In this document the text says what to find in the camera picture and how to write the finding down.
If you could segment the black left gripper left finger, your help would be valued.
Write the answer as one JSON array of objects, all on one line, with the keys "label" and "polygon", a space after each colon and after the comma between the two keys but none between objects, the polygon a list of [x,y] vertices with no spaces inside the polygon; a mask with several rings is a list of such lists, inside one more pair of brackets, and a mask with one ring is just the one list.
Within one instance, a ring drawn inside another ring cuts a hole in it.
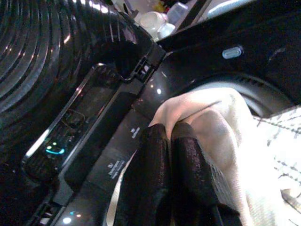
[{"label": "black left gripper left finger", "polygon": [[146,128],[122,178],[118,226],[168,226],[171,221],[171,169],[165,127]]}]

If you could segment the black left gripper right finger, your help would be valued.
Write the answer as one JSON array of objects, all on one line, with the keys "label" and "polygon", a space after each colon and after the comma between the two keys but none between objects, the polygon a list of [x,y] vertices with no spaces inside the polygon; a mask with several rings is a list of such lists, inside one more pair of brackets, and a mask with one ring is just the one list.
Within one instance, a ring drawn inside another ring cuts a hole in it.
[{"label": "black left gripper right finger", "polygon": [[223,173],[187,123],[171,136],[173,217],[177,226],[238,226],[240,213]]}]

